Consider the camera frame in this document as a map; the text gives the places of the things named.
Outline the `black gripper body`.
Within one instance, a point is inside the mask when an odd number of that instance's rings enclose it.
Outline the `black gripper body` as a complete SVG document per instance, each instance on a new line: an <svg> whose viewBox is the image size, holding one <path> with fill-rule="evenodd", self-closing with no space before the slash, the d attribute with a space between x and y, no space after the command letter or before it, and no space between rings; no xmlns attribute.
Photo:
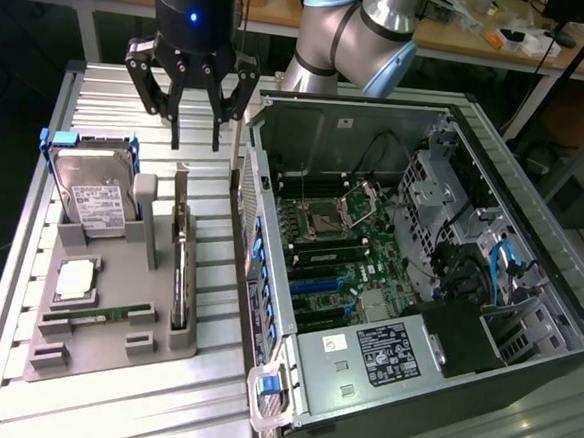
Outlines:
<svg viewBox="0 0 584 438"><path fill-rule="evenodd" d="M236 0L154 0L155 55L235 62Z"/></svg>

